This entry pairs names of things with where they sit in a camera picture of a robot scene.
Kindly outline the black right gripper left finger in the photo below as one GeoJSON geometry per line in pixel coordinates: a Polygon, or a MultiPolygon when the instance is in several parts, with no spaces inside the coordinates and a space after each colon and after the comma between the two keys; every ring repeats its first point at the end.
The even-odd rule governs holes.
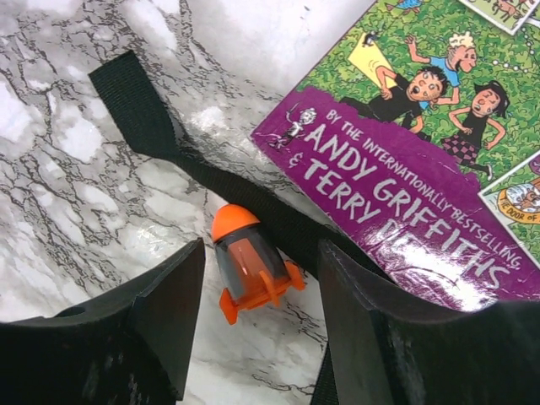
{"type": "Polygon", "coordinates": [[[184,397],[205,248],[55,316],[1,325],[4,404],[174,404],[184,397]]]}

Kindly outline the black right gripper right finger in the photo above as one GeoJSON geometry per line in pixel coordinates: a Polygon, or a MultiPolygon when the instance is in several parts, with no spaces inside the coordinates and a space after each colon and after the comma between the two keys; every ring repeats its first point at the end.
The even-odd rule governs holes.
{"type": "Polygon", "coordinates": [[[451,310],[328,241],[319,245],[318,275],[340,403],[538,403],[538,303],[451,310]]]}

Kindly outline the orange rocket sharpener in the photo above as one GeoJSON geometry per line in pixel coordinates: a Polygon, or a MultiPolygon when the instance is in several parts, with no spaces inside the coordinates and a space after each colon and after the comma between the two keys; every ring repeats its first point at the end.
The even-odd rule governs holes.
{"type": "Polygon", "coordinates": [[[219,307],[230,325],[240,311],[279,305],[288,289],[305,288],[300,267],[282,258],[261,221],[246,208],[236,204],[219,208],[211,237],[225,284],[219,307]]]}

